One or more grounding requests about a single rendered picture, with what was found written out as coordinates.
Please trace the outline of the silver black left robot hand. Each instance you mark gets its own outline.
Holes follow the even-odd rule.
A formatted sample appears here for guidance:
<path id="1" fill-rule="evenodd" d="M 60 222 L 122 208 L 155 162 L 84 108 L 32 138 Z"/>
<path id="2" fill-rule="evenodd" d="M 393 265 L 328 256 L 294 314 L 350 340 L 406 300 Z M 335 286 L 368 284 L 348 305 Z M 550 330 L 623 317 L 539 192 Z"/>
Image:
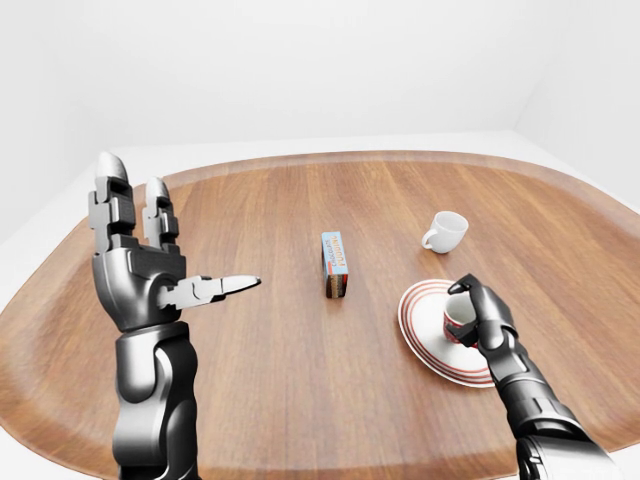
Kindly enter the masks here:
<path id="1" fill-rule="evenodd" d="M 89 195 L 89 226 L 95 233 L 92 269 L 99 301 L 119 331 L 174 322 L 187 308 L 222 301 L 261 283 L 255 275 L 188 277 L 164 181 L 151 178 L 145 198 L 142 220 L 148 243 L 142 244 L 133 235 L 136 214 L 126 168 L 116 155 L 101 153 L 95 190 Z"/>

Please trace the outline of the white plate with red rings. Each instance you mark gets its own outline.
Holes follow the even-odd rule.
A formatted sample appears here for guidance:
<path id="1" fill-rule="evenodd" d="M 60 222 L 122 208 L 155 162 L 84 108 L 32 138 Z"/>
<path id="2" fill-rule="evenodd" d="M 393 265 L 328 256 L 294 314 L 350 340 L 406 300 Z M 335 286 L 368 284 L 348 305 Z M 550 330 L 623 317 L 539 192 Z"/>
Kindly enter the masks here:
<path id="1" fill-rule="evenodd" d="M 411 351 L 436 374 L 466 387 L 492 388 L 493 379 L 479 350 L 454 343 L 444 333 L 444 308 L 452 284 L 428 279 L 411 285 L 398 305 L 401 333 Z"/>

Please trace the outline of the white mug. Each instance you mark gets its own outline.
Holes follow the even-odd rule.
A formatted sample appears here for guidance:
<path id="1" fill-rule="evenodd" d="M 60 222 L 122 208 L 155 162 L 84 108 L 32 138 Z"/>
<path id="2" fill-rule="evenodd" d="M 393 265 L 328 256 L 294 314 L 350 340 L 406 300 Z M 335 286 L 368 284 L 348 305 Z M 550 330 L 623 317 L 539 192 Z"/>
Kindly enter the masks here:
<path id="1" fill-rule="evenodd" d="M 429 230 L 423 235 L 421 245 L 438 254 L 448 253 L 461 242 L 468 228 L 469 222 L 464 216 L 452 211 L 440 211 L 435 214 Z"/>

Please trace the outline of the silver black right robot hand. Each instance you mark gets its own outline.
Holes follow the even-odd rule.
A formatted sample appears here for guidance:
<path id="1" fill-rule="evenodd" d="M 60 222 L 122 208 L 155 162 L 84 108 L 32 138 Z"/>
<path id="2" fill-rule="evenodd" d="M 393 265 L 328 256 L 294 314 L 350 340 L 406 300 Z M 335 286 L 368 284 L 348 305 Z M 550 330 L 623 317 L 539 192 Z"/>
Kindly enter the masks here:
<path id="1" fill-rule="evenodd" d="M 446 330 L 465 347 L 476 344 L 491 375 L 504 376 L 518 340 L 511 311 L 490 287 L 472 274 L 463 276 L 448 289 L 451 300 L 461 299 L 465 293 L 469 294 L 474 319 L 461 326 L 447 325 Z"/>

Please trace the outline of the red mug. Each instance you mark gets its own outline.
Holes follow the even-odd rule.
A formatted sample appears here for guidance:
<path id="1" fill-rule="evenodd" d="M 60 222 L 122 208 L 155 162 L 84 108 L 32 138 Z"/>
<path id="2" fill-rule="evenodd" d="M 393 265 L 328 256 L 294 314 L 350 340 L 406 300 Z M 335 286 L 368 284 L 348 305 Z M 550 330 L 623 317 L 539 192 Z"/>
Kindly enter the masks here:
<path id="1" fill-rule="evenodd" d="M 443 309 L 443 334 L 445 338 L 454 344 L 459 344 L 448 328 L 462 327 L 473 322 L 475 318 L 474 306 L 467 292 L 450 295 L 445 301 Z"/>

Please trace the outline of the blue chocolate pudding box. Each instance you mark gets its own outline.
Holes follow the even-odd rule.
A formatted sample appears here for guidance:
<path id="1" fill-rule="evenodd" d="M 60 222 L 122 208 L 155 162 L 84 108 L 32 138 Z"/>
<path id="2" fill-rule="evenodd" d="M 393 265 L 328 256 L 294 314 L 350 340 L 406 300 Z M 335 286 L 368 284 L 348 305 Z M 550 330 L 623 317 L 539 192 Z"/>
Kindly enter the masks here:
<path id="1" fill-rule="evenodd" d="M 322 265 L 326 296 L 341 298 L 346 294 L 349 270 L 342 242 L 341 233 L 323 232 Z"/>

